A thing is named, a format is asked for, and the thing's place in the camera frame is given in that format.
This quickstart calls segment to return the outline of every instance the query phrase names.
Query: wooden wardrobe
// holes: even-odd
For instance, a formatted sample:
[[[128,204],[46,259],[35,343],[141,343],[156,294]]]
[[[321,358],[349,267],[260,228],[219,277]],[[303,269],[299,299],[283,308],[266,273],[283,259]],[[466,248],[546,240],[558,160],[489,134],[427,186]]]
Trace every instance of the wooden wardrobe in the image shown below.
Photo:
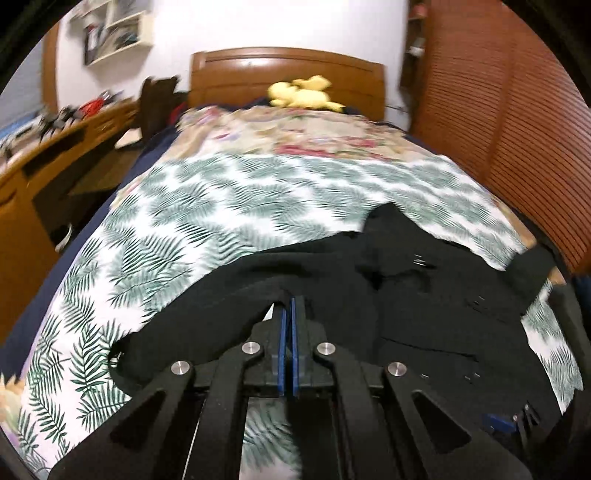
[[[591,111],[499,0],[431,0],[411,133],[533,220],[591,271]]]

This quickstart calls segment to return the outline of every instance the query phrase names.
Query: leaf-patterned sheet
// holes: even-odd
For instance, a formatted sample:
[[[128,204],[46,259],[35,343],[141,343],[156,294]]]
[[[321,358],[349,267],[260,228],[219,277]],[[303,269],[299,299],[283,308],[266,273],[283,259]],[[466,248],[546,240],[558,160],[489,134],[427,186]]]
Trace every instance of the leaf-patterned sheet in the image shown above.
[[[250,253],[360,230],[395,202],[434,236],[501,269],[524,246],[490,195],[443,157],[409,163],[301,156],[217,155],[156,164],[89,238],[56,294],[22,394],[19,442],[43,477],[123,405],[106,369],[109,345],[138,330],[212,269]],[[545,302],[522,322],[562,409],[582,386]],[[278,400],[253,400],[241,475],[298,477]]]

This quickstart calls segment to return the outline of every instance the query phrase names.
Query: white wall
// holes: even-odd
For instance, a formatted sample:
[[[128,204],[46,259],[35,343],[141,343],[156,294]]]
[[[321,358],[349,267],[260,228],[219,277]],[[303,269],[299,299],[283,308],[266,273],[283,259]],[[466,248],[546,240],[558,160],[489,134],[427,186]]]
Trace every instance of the white wall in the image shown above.
[[[154,47],[130,50],[95,67],[82,65],[82,28],[62,20],[57,50],[60,106],[106,89],[137,96],[148,76],[181,76],[189,88],[192,53],[277,46],[333,51],[383,63],[387,102],[399,105],[398,78],[407,0],[154,0]]]

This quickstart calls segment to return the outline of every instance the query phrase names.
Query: yellow plush toy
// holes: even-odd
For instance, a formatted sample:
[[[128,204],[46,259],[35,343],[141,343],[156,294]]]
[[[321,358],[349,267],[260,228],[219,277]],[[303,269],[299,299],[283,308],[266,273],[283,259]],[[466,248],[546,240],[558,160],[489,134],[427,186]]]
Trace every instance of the yellow plush toy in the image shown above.
[[[334,112],[342,112],[344,105],[331,102],[330,97],[322,90],[330,86],[330,82],[321,75],[314,75],[308,80],[294,80],[274,83],[267,90],[272,106],[321,109],[327,108]]]

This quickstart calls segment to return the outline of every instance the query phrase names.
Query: wooden headboard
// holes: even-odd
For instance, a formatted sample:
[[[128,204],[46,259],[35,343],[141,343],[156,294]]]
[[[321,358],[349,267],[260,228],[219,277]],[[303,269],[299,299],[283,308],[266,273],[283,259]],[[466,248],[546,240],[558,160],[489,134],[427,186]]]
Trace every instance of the wooden headboard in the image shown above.
[[[275,82],[322,75],[330,99],[355,107],[373,121],[384,119],[384,66],[327,51],[247,47],[200,51],[191,59],[189,106],[244,105],[267,95]]]

